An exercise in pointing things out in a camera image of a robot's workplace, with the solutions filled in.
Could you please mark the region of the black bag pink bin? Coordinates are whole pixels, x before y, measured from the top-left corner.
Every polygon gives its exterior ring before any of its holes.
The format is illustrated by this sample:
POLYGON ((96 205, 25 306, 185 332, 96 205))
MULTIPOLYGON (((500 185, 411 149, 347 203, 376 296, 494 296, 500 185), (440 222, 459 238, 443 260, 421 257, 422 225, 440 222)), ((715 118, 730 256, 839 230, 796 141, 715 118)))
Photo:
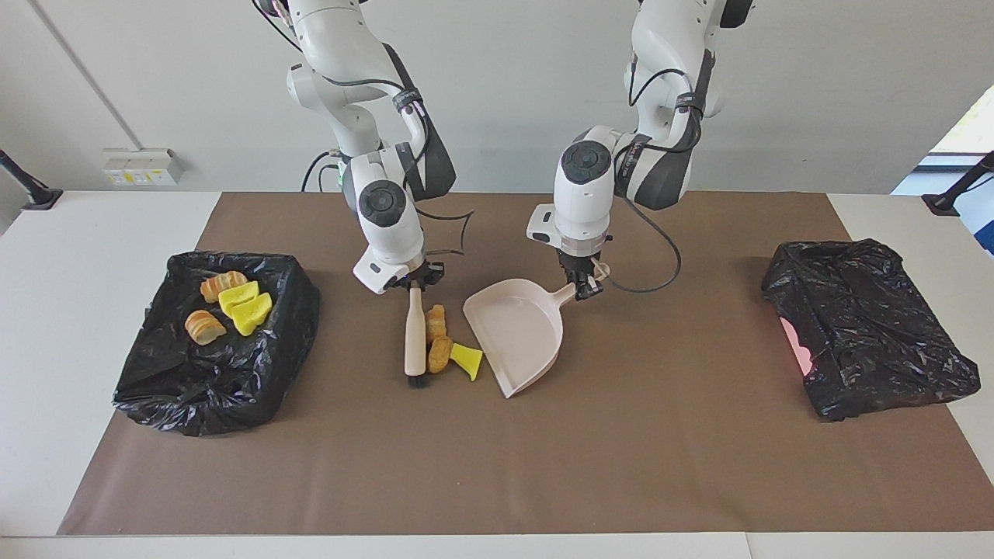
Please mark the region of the black bag pink bin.
POLYGON ((778 245, 761 293, 809 353, 815 413, 841 422, 978 393, 978 365, 940 324, 904 268, 873 238, 778 245))

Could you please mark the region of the yellow notched foam piece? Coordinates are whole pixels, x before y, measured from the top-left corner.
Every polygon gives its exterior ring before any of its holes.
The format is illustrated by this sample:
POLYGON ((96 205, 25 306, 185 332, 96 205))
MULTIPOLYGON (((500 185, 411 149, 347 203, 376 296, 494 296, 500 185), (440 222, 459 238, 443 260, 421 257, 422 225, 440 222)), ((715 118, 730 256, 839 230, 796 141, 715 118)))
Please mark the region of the yellow notched foam piece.
POLYGON ((258 282, 248 282, 223 290, 217 296, 221 311, 227 316, 232 316, 235 307, 254 300, 260 294, 258 282))

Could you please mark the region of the black clamp stand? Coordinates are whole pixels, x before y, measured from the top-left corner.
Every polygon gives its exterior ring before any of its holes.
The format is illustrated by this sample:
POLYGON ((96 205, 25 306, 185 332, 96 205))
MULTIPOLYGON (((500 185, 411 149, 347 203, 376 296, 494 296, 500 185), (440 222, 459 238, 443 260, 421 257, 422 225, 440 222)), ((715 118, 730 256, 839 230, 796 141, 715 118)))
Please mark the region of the black clamp stand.
POLYGON ((23 206, 25 211, 50 210, 64 194, 63 189, 47 187, 47 185, 36 179, 31 173, 22 169, 2 149, 0 149, 0 167, 20 184, 27 195, 27 203, 23 206))
POLYGON ((994 179, 994 150, 988 152, 969 170, 966 170, 965 174, 959 177, 947 190, 941 193, 923 194, 920 195, 920 198, 933 215, 959 217, 960 214, 955 208, 958 198, 983 186, 992 179, 994 179))

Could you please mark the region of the black bag lined bin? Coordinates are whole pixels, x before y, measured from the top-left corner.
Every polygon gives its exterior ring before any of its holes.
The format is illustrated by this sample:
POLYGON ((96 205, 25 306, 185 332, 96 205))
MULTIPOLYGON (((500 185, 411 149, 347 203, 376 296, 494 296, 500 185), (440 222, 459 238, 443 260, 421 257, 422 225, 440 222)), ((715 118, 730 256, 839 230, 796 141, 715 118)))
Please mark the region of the black bag lined bin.
POLYGON ((113 407, 146 427, 184 436, 219 436, 273 420, 312 350, 321 294, 291 255, 181 252, 166 264, 113 392, 113 407), (203 280, 238 270, 273 298, 249 337, 219 305, 203 300, 203 280), (227 334, 199 346, 184 322, 206 309, 227 334))

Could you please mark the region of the beige plastic dustpan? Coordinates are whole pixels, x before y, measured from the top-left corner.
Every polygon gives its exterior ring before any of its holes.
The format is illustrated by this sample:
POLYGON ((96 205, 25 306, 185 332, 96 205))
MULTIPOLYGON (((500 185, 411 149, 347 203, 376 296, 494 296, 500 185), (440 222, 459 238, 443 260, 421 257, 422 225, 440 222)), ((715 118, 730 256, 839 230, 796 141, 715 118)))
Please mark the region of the beige plastic dustpan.
POLYGON ((567 317, 587 305, 578 292, 567 280, 549 287, 518 276, 483 287, 463 302, 462 314, 503 399, 521 396, 556 365, 567 317))

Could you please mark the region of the beige hand brush black bristles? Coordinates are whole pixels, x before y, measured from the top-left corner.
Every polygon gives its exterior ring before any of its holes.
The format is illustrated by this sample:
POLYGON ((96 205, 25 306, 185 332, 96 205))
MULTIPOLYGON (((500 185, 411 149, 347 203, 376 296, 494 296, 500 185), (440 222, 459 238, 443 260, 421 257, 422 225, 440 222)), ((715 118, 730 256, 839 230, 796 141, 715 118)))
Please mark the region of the beige hand brush black bristles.
POLYGON ((409 307, 405 323, 404 373, 408 386, 422 389, 426 385, 426 319, 422 304, 422 289, 408 289, 409 307))

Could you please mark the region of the bright window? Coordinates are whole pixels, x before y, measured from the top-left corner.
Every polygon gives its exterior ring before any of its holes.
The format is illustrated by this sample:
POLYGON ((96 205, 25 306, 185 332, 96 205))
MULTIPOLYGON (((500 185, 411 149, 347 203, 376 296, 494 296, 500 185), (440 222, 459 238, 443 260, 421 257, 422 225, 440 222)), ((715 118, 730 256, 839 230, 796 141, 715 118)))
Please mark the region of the bright window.
MULTIPOLYGON (((973 103, 891 194, 941 193, 991 150, 994 150, 994 86, 973 103)), ((980 227, 994 220, 994 179, 960 196, 955 208, 974 237, 980 227)))

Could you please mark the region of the yellow foam wedge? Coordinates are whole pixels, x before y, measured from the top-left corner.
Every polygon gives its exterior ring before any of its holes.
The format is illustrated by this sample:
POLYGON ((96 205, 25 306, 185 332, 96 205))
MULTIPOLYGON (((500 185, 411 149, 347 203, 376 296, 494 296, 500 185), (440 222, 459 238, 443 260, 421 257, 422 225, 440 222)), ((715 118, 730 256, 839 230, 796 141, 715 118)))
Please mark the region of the yellow foam wedge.
POLYGON ((470 382, 477 379, 483 357, 484 353, 480 349, 452 343, 450 360, 468 375, 470 382))

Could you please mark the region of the brown paper table mat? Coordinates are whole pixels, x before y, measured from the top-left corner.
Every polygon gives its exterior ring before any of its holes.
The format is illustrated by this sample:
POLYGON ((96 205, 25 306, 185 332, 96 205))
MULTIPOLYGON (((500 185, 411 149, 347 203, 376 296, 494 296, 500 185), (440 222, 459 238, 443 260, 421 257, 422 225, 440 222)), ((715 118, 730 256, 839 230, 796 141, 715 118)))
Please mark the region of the brown paper table mat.
POLYGON ((844 240, 824 195, 690 193, 684 268, 567 305, 554 367, 402 377, 403 293, 351 269, 335 194, 228 193, 199 247, 294 255, 321 293, 276 418, 177 436, 115 414, 59 532, 483 534, 994 530, 994 485, 940 404, 823 422, 760 284, 785 241, 844 240))

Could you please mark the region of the white wall conduit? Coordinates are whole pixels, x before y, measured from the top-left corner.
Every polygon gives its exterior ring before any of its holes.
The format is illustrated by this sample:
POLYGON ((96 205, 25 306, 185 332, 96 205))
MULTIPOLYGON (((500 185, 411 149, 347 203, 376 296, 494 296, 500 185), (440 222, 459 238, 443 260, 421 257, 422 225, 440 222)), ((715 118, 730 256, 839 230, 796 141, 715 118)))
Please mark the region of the white wall conduit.
POLYGON ((59 50, 68 60, 68 63, 77 71, 79 78, 85 82, 86 88, 95 96, 96 101, 102 106, 104 113, 113 121, 114 126, 123 134, 127 139, 125 146, 131 150, 142 150, 146 146, 137 134, 135 134, 134 128, 124 119, 120 111, 114 105, 113 100, 103 91, 102 86, 95 79, 95 75, 89 70, 88 66, 81 57, 78 56, 77 50, 65 39, 65 35, 61 32, 59 27, 54 24, 53 19, 47 14, 47 11, 42 5, 40 0, 25 0, 29 5, 30 9, 34 15, 38 18, 40 25, 47 30, 47 34, 50 38, 59 46, 59 50))

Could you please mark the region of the white wall outlet box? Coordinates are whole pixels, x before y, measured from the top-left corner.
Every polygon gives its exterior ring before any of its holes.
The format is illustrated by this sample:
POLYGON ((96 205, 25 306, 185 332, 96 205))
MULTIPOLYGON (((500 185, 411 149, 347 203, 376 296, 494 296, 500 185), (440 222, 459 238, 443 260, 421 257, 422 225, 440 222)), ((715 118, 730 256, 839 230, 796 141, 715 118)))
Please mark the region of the white wall outlet box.
POLYGON ((178 186, 184 167, 173 150, 104 148, 103 174, 114 187, 178 186))

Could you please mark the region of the yellow ridged foam piece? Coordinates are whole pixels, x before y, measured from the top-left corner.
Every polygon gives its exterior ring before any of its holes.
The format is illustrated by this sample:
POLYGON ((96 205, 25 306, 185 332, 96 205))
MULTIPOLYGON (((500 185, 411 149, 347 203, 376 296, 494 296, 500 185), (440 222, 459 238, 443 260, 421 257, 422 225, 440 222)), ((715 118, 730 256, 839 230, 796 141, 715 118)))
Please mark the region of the yellow ridged foam piece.
POLYGON ((230 308, 228 317, 239 335, 249 337, 269 317, 273 300, 269 293, 262 293, 251 300, 230 308))

